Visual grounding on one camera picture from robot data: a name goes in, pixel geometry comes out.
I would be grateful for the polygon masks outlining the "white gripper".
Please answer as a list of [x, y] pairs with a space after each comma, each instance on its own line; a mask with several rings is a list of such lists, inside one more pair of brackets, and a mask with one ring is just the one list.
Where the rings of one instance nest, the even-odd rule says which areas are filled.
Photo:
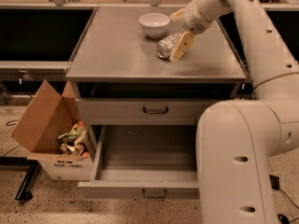
[[180, 22], [189, 32], [181, 33], [170, 53], [170, 62], [177, 62], [194, 42], [194, 35], [200, 35], [208, 29], [215, 20], [213, 9], [205, 0], [192, 0], [184, 9], [169, 16], [173, 22]]

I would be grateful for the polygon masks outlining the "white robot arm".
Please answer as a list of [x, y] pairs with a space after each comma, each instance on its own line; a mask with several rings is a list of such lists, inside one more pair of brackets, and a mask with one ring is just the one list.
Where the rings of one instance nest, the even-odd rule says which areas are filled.
[[259, 0], [192, 0], [172, 15], [185, 29], [178, 60], [196, 35], [231, 12], [252, 80], [251, 100], [218, 102], [201, 116], [196, 162], [203, 224], [279, 224], [268, 159], [298, 147], [299, 67]]

